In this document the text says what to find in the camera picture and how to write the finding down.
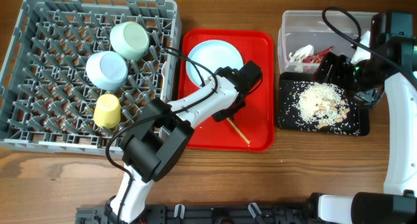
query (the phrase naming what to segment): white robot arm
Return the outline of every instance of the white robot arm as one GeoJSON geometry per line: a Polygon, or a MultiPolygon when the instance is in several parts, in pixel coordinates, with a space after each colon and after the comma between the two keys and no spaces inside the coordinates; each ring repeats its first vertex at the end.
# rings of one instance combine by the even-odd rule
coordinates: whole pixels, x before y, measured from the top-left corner
{"type": "MultiPolygon", "coordinates": [[[[186,111],[181,111],[177,113],[175,117],[176,118],[175,121],[181,122],[181,124],[185,123],[186,126],[184,127],[190,128],[193,132],[194,131],[193,129],[195,127],[197,127],[200,123],[202,123],[204,120],[206,120],[207,118],[211,116],[214,116],[215,120],[222,120],[223,118],[225,118],[225,114],[228,113],[228,112],[222,113],[222,111],[228,110],[231,106],[235,106],[235,111],[237,111],[237,109],[239,109],[242,106],[242,101],[244,97],[252,89],[254,84],[256,84],[261,78],[261,75],[259,74],[261,74],[260,68],[251,61],[248,62],[244,67],[242,67],[240,71],[232,70],[230,68],[222,68],[222,71],[219,72],[219,75],[215,75],[214,77],[217,79],[217,82],[218,82],[216,92],[210,97],[208,97],[206,100],[187,109],[186,111]]],[[[215,82],[212,79],[212,80],[209,80],[203,88],[199,89],[198,91],[194,92],[193,94],[183,99],[171,101],[167,104],[164,104],[161,101],[157,101],[156,104],[151,102],[147,109],[152,109],[152,108],[158,109],[159,107],[161,107],[161,108],[166,108],[170,112],[176,112],[192,103],[199,101],[200,99],[202,99],[202,97],[207,96],[210,92],[212,92],[214,88],[215,88],[215,82]]],[[[148,112],[144,111],[142,114],[146,116],[146,114],[148,115],[150,114],[148,112]]],[[[166,145],[167,145],[168,150],[171,150],[170,147],[172,147],[172,150],[175,150],[175,143],[180,142],[182,146],[180,146],[180,149],[177,153],[173,153],[173,154],[170,154],[170,156],[166,156],[163,153],[160,153],[160,151],[158,151],[157,153],[152,152],[149,154],[148,157],[144,156],[142,158],[136,158],[137,159],[136,163],[139,165],[137,164],[135,165],[135,163],[132,163],[131,161],[125,158],[125,155],[127,154],[131,154],[131,155],[133,154],[133,157],[136,156],[134,154],[142,154],[136,151],[136,149],[129,149],[129,147],[123,146],[123,145],[128,145],[129,138],[133,138],[134,136],[131,136],[128,134],[127,136],[124,137],[123,140],[125,140],[126,138],[128,139],[126,139],[126,141],[122,141],[121,143],[121,147],[124,150],[123,160],[125,161],[126,159],[126,161],[131,162],[129,165],[125,164],[124,167],[132,173],[134,180],[132,182],[130,189],[127,191],[126,199],[124,200],[124,206],[119,215],[120,223],[131,223],[133,222],[133,220],[138,218],[138,216],[142,213],[142,211],[145,208],[145,200],[148,195],[148,192],[150,191],[152,185],[154,184],[154,181],[161,179],[173,167],[176,161],[172,161],[171,165],[167,166],[167,171],[162,172],[161,175],[157,175],[157,176],[153,175],[152,179],[144,175],[144,169],[142,167],[146,168],[147,166],[146,163],[152,163],[152,160],[153,160],[152,157],[155,155],[156,155],[156,158],[159,157],[159,159],[163,157],[167,157],[169,159],[175,158],[177,160],[180,154],[182,153],[182,151],[184,150],[184,147],[187,144],[189,138],[191,137],[192,132],[189,133],[189,136],[178,139],[178,137],[176,137],[175,135],[176,133],[175,130],[176,129],[174,130],[167,129],[167,131],[172,131],[172,134],[167,139],[166,145]]],[[[160,141],[161,139],[155,138],[155,143],[151,143],[152,145],[150,145],[150,143],[148,142],[144,142],[144,144],[146,146],[150,146],[151,150],[158,150],[159,146],[155,147],[155,145],[157,145],[158,143],[161,144],[160,141]]],[[[141,144],[138,143],[134,145],[134,147],[131,147],[131,148],[137,148],[140,146],[141,144]]],[[[156,174],[158,172],[158,169],[155,169],[154,167],[152,169],[154,169],[155,172],[151,172],[151,174],[156,174]]],[[[129,176],[125,173],[119,192],[106,205],[106,208],[107,208],[106,214],[108,215],[110,220],[112,220],[112,222],[114,223],[117,223],[117,214],[118,214],[121,202],[122,202],[122,198],[128,187],[129,179],[130,179],[129,176]]]]}
{"type": "MultiPolygon", "coordinates": [[[[390,161],[384,193],[402,196],[411,191],[417,197],[417,90],[403,75],[395,74],[385,81],[385,91],[390,107],[390,161]]],[[[353,200],[322,195],[318,216],[324,221],[352,224],[353,200]]]]}
{"type": "Polygon", "coordinates": [[[353,92],[384,85],[390,109],[390,158],[384,194],[315,194],[310,198],[320,220],[344,224],[417,223],[417,90],[411,83],[417,78],[416,44],[412,15],[385,12],[372,18],[369,47],[386,58],[372,52],[369,60],[350,65],[346,57],[331,54],[331,59],[325,57],[321,63],[316,80],[353,92]]]}

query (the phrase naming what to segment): wooden stick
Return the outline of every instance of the wooden stick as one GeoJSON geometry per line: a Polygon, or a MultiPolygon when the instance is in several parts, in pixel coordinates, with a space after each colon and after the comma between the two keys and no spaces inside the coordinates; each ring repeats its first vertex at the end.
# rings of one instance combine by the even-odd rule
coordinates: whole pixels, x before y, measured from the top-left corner
{"type": "Polygon", "coordinates": [[[232,127],[236,130],[236,132],[241,136],[241,138],[243,138],[243,140],[245,140],[245,142],[247,144],[250,144],[250,140],[239,130],[239,128],[237,128],[237,126],[235,125],[235,123],[233,123],[232,120],[230,120],[229,117],[226,118],[226,120],[230,123],[230,125],[232,125],[232,127]]]}

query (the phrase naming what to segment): wooden table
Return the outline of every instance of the wooden table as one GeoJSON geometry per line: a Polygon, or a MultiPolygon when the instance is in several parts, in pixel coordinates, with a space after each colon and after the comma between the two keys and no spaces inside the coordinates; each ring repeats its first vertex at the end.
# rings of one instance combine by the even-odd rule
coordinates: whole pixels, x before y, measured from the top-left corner
{"type": "MultiPolygon", "coordinates": [[[[23,0],[0,0],[4,59],[23,0]]],[[[182,33],[193,28],[254,29],[275,44],[285,10],[415,11],[415,0],[175,0],[182,33]]],[[[276,57],[276,79],[279,76],[276,57]]],[[[371,133],[343,137],[276,129],[263,153],[186,150],[152,188],[148,204],[247,204],[302,201],[312,192],[382,192],[389,155],[388,104],[371,111],[371,133]]],[[[74,223],[77,207],[104,204],[122,173],[102,157],[0,149],[0,223],[74,223]]]]}

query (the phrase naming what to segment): dish rack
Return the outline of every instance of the dish rack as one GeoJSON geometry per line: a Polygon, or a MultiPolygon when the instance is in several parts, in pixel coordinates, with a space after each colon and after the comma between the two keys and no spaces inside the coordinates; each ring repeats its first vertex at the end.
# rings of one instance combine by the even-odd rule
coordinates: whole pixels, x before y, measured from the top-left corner
{"type": "MultiPolygon", "coordinates": [[[[180,34],[172,0],[23,0],[0,73],[0,146],[104,155],[106,142],[133,124],[149,101],[171,100],[177,58],[163,48],[178,49],[180,34]],[[99,89],[85,73],[87,59],[113,50],[111,29],[126,21],[142,25],[151,44],[144,58],[126,61],[128,79],[120,89],[99,89]],[[122,106],[114,129],[93,121],[105,93],[115,94],[122,106]]],[[[121,156],[120,142],[112,144],[112,156],[121,156]]]]}

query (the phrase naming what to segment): wire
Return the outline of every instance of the wire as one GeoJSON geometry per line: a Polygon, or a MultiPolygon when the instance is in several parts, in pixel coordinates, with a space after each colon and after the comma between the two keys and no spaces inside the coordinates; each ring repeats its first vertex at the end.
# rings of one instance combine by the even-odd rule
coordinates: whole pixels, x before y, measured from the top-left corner
{"type": "Polygon", "coordinates": [[[192,64],[195,64],[197,66],[200,66],[202,69],[206,70],[213,77],[213,79],[214,79],[214,88],[212,89],[212,91],[208,95],[202,97],[200,100],[198,100],[198,101],[196,101],[196,102],[194,102],[194,103],[192,103],[192,104],[190,104],[190,105],[188,105],[186,107],[183,107],[180,110],[174,111],[173,114],[177,114],[177,113],[180,113],[180,112],[189,110],[191,107],[194,107],[195,105],[200,104],[201,102],[203,102],[206,99],[210,98],[210,96],[212,96],[217,91],[218,80],[217,80],[216,76],[214,75],[214,73],[211,70],[209,70],[207,67],[203,66],[202,64],[197,63],[197,62],[191,60],[188,57],[183,57],[183,56],[179,55],[180,51],[177,50],[177,49],[175,49],[175,48],[167,47],[167,48],[164,49],[164,51],[166,53],[170,54],[170,55],[173,55],[173,56],[179,58],[179,59],[183,59],[183,60],[188,61],[188,62],[190,62],[192,64]],[[170,51],[167,51],[167,49],[173,50],[173,51],[177,52],[178,54],[173,53],[173,52],[170,52],[170,51]]]}
{"type": "Polygon", "coordinates": [[[206,85],[206,83],[204,83],[204,78],[203,78],[203,76],[201,75],[201,73],[200,73],[200,70],[198,70],[198,68],[196,67],[196,65],[195,64],[192,64],[193,66],[194,66],[194,68],[195,68],[195,71],[197,71],[197,74],[198,74],[198,76],[200,77],[200,80],[201,80],[201,87],[204,87],[205,85],[206,85]]]}
{"type": "Polygon", "coordinates": [[[358,38],[360,38],[361,36],[361,31],[360,31],[360,26],[358,21],[350,14],[348,13],[345,9],[343,8],[339,8],[339,7],[328,7],[326,9],[323,10],[323,13],[321,14],[321,17],[323,19],[323,21],[325,22],[325,24],[327,26],[329,26],[329,28],[331,28],[331,30],[333,30],[333,32],[335,32],[337,35],[339,35],[340,37],[344,38],[345,40],[349,41],[351,44],[358,46],[368,52],[370,52],[371,54],[377,56],[378,58],[384,60],[385,62],[387,62],[389,65],[393,66],[394,68],[397,69],[398,72],[400,72],[401,74],[403,74],[403,76],[411,83],[411,85],[417,90],[417,78],[414,77],[414,75],[412,74],[412,72],[406,72],[405,70],[402,69],[402,67],[400,67],[397,63],[391,61],[390,59],[386,58],[384,55],[381,55],[379,53],[377,53],[376,51],[371,50],[369,47],[357,42],[356,40],[352,39],[351,37],[347,36],[345,33],[342,33],[340,30],[336,29],[326,18],[326,12],[328,10],[336,10],[339,12],[342,12],[344,15],[348,16],[357,26],[358,28],[358,38]]]}

